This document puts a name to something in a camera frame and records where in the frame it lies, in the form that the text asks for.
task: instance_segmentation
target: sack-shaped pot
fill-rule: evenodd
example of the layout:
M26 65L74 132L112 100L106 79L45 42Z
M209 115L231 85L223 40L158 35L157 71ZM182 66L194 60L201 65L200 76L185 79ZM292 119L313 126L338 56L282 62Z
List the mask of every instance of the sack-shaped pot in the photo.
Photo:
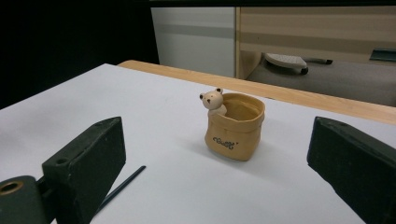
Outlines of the sack-shaped pot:
M248 161L262 136L265 105L241 93L224 93L225 116L208 115L207 146L228 158Z

